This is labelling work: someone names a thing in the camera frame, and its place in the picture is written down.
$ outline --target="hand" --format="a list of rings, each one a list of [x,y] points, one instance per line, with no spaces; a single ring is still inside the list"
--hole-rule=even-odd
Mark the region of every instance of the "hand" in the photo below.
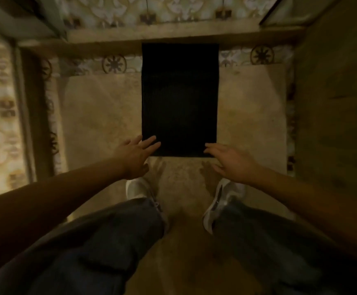
[[[250,184],[261,166],[246,151],[219,143],[206,143],[204,153],[214,156],[222,164],[212,164],[213,169],[233,182]]]
[[[135,179],[148,172],[148,164],[144,162],[161,146],[161,142],[151,145],[155,140],[156,136],[152,136],[142,141],[140,135],[132,140],[124,141],[115,149],[113,158],[122,164],[123,179]]]

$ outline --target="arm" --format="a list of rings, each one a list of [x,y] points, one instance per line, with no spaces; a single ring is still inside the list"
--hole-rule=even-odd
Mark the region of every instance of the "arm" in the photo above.
[[[234,182],[257,188],[286,205],[336,242],[357,254],[357,199],[341,195],[260,166],[244,151],[206,144],[217,158],[216,172]]]
[[[112,158],[0,195],[0,267],[110,184],[148,172],[144,164],[161,143],[126,140]]]

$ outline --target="leg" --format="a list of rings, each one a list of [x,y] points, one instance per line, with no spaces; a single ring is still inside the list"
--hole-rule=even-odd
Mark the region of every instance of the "leg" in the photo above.
[[[357,262],[285,218],[245,206],[244,186],[224,180],[204,225],[272,294],[357,291]]]
[[[142,179],[129,181],[127,202],[54,230],[0,269],[0,294],[123,294],[164,234],[151,196]]]

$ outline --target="shoe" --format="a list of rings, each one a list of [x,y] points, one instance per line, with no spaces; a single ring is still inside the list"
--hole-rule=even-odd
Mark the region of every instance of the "shoe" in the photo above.
[[[165,225],[165,234],[169,231],[169,222],[166,215],[161,209],[161,205],[156,200],[155,194],[151,188],[151,185],[143,177],[127,180],[125,184],[125,194],[127,195],[128,200],[139,199],[139,198],[149,198],[154,207],[161,215],[162,220]]]
[[[242,200],[245,197],[245,191],[246,186],[244,184],[235,183],[225,178],[218,183],[214,200],[203,215],[203,227],[208,233],[213,233],[213,223],[222,209],[232,198]]]

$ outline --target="black rectangle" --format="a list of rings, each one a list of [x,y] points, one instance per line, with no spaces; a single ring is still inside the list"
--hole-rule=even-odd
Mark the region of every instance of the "black rectangle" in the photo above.
[[[204,157],[216,142],[217,44],[143,44],[142,132],[155,156]]]

